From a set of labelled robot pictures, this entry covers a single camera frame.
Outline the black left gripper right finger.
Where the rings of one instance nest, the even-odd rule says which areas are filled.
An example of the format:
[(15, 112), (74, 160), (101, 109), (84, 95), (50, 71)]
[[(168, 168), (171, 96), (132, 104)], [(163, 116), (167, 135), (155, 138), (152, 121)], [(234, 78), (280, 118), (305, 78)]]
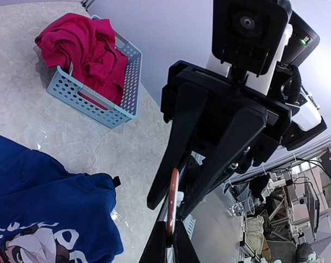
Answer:
[(182, 221), (176, 221), (172, 241), (175, 263), (200, 263)]

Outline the blue printed t-shirt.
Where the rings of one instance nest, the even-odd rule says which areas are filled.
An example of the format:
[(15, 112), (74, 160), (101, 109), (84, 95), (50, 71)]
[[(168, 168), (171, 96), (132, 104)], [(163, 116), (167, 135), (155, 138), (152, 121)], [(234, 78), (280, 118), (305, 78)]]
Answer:
[(124, 251), (119, 183), (0, 136), (0, 262), (112, 262)]

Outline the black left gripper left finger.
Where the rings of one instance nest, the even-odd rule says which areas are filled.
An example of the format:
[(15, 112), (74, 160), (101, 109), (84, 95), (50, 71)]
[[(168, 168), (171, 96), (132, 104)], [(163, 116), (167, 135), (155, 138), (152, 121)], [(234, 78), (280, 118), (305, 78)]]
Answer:
[(158, 221), (149, 236), (139, 263), (167, 262), (167, 233), (166, 222)]

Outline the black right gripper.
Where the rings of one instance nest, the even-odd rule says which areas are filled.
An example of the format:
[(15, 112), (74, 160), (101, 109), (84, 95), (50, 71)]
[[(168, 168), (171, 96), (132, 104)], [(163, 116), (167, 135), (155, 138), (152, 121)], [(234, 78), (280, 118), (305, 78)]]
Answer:
[(173, 168), (191, 152), (207, 158), (178, 217), (185, 219), (223, 172), (245, 173), (266, 162), (291, 124), (291, 111), (247, 87), (204, 68), (178, 61), (162, 89), (161, 112), (172, 121), (167, 148), (147, 196), (154, 210), (165, 197)]

